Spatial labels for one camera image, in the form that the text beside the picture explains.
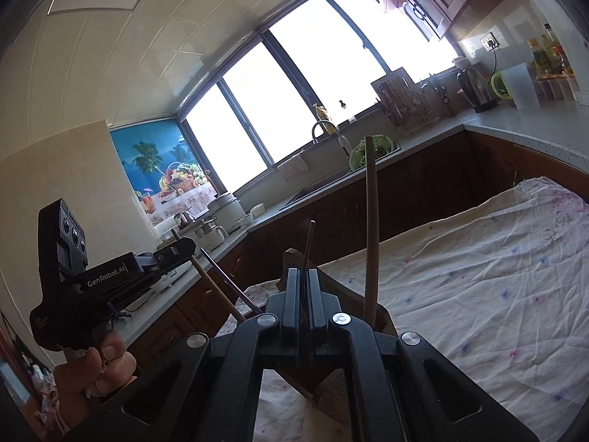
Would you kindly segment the person's left hand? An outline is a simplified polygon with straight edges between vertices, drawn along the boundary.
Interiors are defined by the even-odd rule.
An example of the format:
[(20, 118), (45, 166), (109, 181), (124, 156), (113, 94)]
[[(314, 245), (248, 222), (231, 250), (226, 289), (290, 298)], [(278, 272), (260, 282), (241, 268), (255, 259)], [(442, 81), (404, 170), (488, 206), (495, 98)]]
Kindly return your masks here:
[(135, 357), (116, 332), (108, 334), (99, 349), (89, 347), (83, 357), (57, 366), (54, 377), (62, 420), (70, 428), (81, 423), (91, 412), (89, 391), (106, 397), (131, 384), (136, 368)]

